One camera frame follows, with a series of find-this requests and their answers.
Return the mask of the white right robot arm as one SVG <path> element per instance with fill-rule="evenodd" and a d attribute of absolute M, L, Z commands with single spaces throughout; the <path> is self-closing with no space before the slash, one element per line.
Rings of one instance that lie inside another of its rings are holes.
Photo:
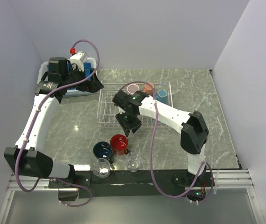
<path fill-rule="evenodd" d="M 181 111 L 142 91 L 129 95 L 119 90 L 112 102 L 119 109 L 115 117 L 127 137 L 130 132 L 135 133 L 141 127 L 142 122 L 138 116 L 150 117 L 177 131 L 180 134 L 180 145 L 187 152 L 189 183 L 198 186 L 204 181 L 204 149 L 209 130 L 199 111 Z"/>

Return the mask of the blue cloth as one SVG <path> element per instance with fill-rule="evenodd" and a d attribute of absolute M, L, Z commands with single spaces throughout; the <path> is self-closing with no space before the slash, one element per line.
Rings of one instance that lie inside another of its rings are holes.
<path fill-rule="evenodd" d="M 74 70 L 71 66 L 71 62 L 65 59 L 57 62 L 49 61 L 48 71 L 44 73 L 44 76 L 50 82 L 65 86 L 87 78 L 91 75 L 92 71 L 94 71 L 94 69 L 90 66 L 84 69 L 84 71 Z"/>

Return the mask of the black table edge rail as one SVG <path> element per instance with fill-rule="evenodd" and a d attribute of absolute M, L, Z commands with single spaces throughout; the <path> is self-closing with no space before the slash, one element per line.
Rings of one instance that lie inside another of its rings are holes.
<path fill-rule="evenodd" d="M 215 185 L 209 171 L 205 171 L 197 178 L 185 169 L 155 170 L 153 173 L 160 190 L 170 198 L 184 197 L 194 189 Z M 72 179 L 61 182 L 57 178 L 52 178 L 48 187 L 62 192 L 74 188 L 78 198 L 162 195 L 155 186 L 149 170 L 112 170 L 106 178 L 100 178 L 92 171 L 76 171 L 75 174 Z"/>

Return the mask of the dark blue mug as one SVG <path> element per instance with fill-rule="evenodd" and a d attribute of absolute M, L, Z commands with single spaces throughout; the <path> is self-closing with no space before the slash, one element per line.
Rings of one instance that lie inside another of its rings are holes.
<path fill-rule="evenodd" d="M 113 151 L 108 142 L 101 141 L 94 145 L 93 154 L 98 159 L 106 159 L 110 164 L 113 163 Z"/>

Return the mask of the clear glass cup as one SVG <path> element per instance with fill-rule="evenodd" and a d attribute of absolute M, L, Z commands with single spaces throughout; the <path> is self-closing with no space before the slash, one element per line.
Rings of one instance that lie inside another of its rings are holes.
<path fill-rule="evenodd" d="M 139 153 L 130 152 L 126 155 L 126 166 L 130 172 L 136 172 L 142 165 L 142 159 Z"/>
<path fill-rule="evenodd" d="M 111 166 L 108 160 L 104 158 L 97 159 L 92 168 L 92 172 L 99 178 L 107 178 L 110 174 Z"/>

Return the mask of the aluminium frame rail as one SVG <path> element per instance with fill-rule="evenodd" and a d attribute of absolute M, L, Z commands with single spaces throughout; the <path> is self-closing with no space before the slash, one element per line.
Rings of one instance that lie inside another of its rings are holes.
<path fill-rule="evenodd" d="M 213 174 L 216 186 L 214 189 L 252 189 L 254 184 L 248 170 L 216 170 Z M 25 188 L 31 188 L 36 182 L 36 177 L 21 176 L 20 180 Z M 54 191 L 62 189 L 62 187 L 50 187 L 49 179 L 41 179 L 35 191 Z M 16 177 L 11 175 L 7 191 L 21 191 L 19 188 Z"/>

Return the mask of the clear glass cup right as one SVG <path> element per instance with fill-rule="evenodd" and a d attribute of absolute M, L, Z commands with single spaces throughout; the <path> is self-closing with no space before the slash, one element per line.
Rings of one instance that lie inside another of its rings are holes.
<path fill-rule="evenodd" d="M 126 166 L 130 172 L 136 172 L 142 165 L 142 159 L 139 153 L 130 152 L 126 155 Z"/>

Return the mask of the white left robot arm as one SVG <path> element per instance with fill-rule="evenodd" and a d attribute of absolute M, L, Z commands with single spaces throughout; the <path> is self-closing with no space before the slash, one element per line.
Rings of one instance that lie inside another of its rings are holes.
<path fill-rule="evenodd" d="M 79 52 L 69 59 L 52 57 L 42 63 L 33 108 L 26 126 L 14 147 L 7 147 L 4 157 L 15 174 L 21 189 L 20 176 L 40 179 L 55 178 L 67 188 L 75 185 L 77 177 L 72 164 L 54 161 L 42 153 L 51 119 L 68 89 L 94 93 L 103 88 L 96 70 L 98 62 Z"/>

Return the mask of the light blue mug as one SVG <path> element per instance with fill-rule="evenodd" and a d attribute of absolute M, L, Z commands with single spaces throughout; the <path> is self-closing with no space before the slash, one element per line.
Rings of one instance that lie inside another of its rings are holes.
<path fill-rule="evenodd" d="M 155 99 L 163 104 L 168 104 L 168 93 L 166 90 L 161 89 L 156 92 Z"/>

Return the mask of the white wire dish rack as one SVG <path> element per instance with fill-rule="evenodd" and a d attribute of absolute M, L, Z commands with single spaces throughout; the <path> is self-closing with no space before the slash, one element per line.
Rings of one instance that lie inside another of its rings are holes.
<path fill-rule="evenodd" d="M 97 122 L 99 128 L 121 128 L 120 124 L 115 118 L 115 115 L 119 113 L 117 106 L 112 102 L 114 95 L 120 90 L 124 83 L 108 83 L 104 84 L 104 88 L 100 90 Z M 173 106 L 172 87 L 170 82 L 155 83 L 155 90 L 165 90 L 166 92 L 166 104 Z"/>

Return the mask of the purple mug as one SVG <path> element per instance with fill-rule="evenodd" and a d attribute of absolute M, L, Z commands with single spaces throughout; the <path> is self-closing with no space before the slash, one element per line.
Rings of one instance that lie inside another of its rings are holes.
<path fill-rule="evenodd" d="M 137 84 L 129 84 L 126 87 L 126 93 L 129 95 L 133 95 L 136 91 L 139 91 L 140 87 Z"/>

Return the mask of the clear glass cup left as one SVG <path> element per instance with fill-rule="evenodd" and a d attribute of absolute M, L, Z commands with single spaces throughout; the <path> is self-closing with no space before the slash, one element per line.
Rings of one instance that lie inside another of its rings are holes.
<path fill-rule="evenodd" d="M 107 178 L 110 174 L 111 166 L 108 160 L 104 158 L 97 159 L 92 168 L 92 172 L 99 178 Z"/>

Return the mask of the red mug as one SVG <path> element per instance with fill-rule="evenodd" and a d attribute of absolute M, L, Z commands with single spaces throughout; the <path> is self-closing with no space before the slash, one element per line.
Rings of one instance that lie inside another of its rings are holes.
<path fill-rule="evenodd" d="M 114 154 L 125 155 L 128 151 L 128 139 L 126 136 L 116 134 L 110 139 L 110 145 Z"/>

